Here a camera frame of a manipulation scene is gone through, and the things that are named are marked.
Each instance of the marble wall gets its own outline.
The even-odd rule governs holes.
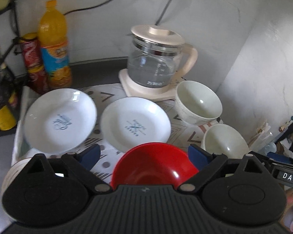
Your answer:
[[[21,33],[37,30],[46,0],[17,0]],[[92,6],[104,0],[57,0],[58,9]],[[182,35],[199,52],[186,78],[216,90],[244,45],[262,0],[173,0],[162,25]],[[92,11],[66,16],[71,62],[128,55],[130,28],[154,24],[167,0],[115,0]],[[0,45],[13,37],[8,14],[0,17]],[[8,57],[16,74],[24,73],[20,56]]]
[[[222,119],[245,139],[265,120],[272,131],[293,115],[293,0],[263,0],[217,94]]]

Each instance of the power cord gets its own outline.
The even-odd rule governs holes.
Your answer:
[[[87,11],[87,10],[95,9],[95,8],[101,7],[101,6],[103,6],[103,5],[105,5],[105,4],[109,3],[109,2],[112,2],[112,1],[113,0],[106,0],[105,2],[100,3],[98,5],[95,5],[95,6],[92,6],[92,7],[87,7],[87,8],[82,8],[82,9],[76,9],[76,10],[68,11],[68,12],[66,12],[64,14],[64,16],[66,16],[66,15],[72,13],[72,12],[75,12],[75,11]]]
[[[101,7],[101,6],[103,6],[103,5],[107,4],[107,3],[110,3],[112,1],[114,1],[114,0],[106,0],[105,2],[102,2],[102,3],[100,3],[98,5],[95,5],[95,6],[92,6],[92,7],[71,10],[71,11],[66,12],[64,15],[68,15],[68,14],[70,14],[72,12],[76,12],[76,11],[86,11],[86,10],[95,9],[95,8]],[[156,26],[158,26],[160,24],[160,22],[162,21],[163,16],[164,16],[165,12],[167,11],[167,8],[169,7],[171,2],[172,2],[172,0],[168,0],[168,2],[165,5],[161,15],[159,16],[158,20],[156,20],[156,22],[155,22]],[[12,31],[14,32],[15,35],[17,35],[16,29],[15,29],[15,26],[14,26],[14,23],[13,23],[12,10],[10,11],[10,14],[9,14],[9,21],[10,21],[10,26],[11,26]]]
[[[86,10],[95,9],[95,8],[101,7],[101,6],[103,6],[103,5],[105,5],[105,4],[109,3],[109,2],[112,2],[112,1],[114,1],[114,0],[106,0],[105,2],[100,3],[100,4],[98,4],[98,5],[95,5],[95,6],[92,6],[92,7],[87,7],[87,8],[82,8],[82,9],[71,10],[71,11],[66,12],[64,15],[68,15],[68,14],[70,14],[70,13],[72,13],[72,12],[75,12],[75,11],[86,11]],[[167,8],[169,7],[171,1],[172,1],[172,0],[168,0],[168,2],[167,2],[167,4],[166,4],[166,6],[164,7],[164,9],[163,9],[163,11],[162,11],[160,17],[158,18],[158,20],[156,20],[156,23],[155,23],[156,26],[158,26],[158,25],[160,24],[160,22],[161,22],[161,20],[162,20],[162,18],[163,18],[163,16],[164,16],[165,12],[167,11]]]
[[[162,20],[164,14],[165,14],[165,12],[167,11],[167,8],[168,8],[168,6],[170,5],[171,2],[172,2],[172,0],[168,0],[168,2],[167,2],[167,4],[166,4],[165,8],[163,9],[163,11],[162,11],[160,17],[158,18],[158,20],[156,20],[156,23],[155,23],[156,26],[158,26],[159,23],[161,22],[161,20]]]

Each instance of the black cable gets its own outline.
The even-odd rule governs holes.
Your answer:
[[[16,30],[15,30],[15,28],[14,28],[14,22],[13,22],[13,16],[12,16],[12,13],[13,13],[13,11],[10,10],[10,13],[9,13],[9,23],[10,23],[10,26],[11,26],[11,30],[12,30],[12,32],[13,32],[15,35],[17,35],[17,34],[16,34]]]
[[[87,7],[87,8],[82,8],[82,9],[76,9],[76,10],[68,11],[68,12],[66,12],[64,15],[70,14],[70,13],[75,12],[75,11],[86,11],[86,10],[95,9],[95,8],[101,7],[101,6],[103,6],[103,5],[105,5],[105,4],[109,3],[109,2],[112,2],[112,1],[113,1],[113,0],[106,0],[105,2],[100,3],[100,4],[96,5],[96,6],[92,6],[92,7]],[[172,1],[172,0],[168,0],[168,2],[167,2],[167,4],[166,4],[166,6],[164,7],[164,10],[162,11],[160,17],[158,18],[158,20],[156,20],[156,23],[155,23],[156,26],[158,26],[159,23],[161,22],[161,20],[162,20],[162,18],[163,18],[163,16],[164,16],[165,12],[167,11],[167,8],[168,8],[168,6],[170,5],[171,1]]]
[[[161,15],[160,15],[160,17],[158,18],[158,20],[156,20],[156,23],[155,23],[156,26],[158,26],[159,23],[161,22],[161,20],[162,20],[162,18],[163,18],[163,16],[164,16],[165,12],[167,11],[167,8],[168,8],[168,6],[170,5],[171,1],[172,1],[172,0],[168,0],[168,2],[167,2],[167,4],[166,4],[166,6],[165,6],[163,12],[161,13]]]
[[[82,8],[82,9],[76,9],[76,10],[68,11],[64,15],[70,14],[70,13],[75,12],[75,11],[86,11],[86,10],[95,9],[95,8],[101,7],[101,6],[107,4],[107,3],[111,2],[111,1],[113,1],[113,0],[106,0],[103,3],[100,3],[100,4],[96,5],[96,6],[88,7],[88,8]]]

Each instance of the kettle lid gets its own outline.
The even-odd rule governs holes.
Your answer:
[[[131,32],[144,40],[151,42],[170,45],[180,46],[185,43],[185,40],[177,33],[164,29],[160,26],[152,25],[139,25],[133,26]]]

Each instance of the orange bottle cap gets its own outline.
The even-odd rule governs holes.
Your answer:
[[[56,6],[56,0],[50,0],[46,2],[46,7],[55,7]]]

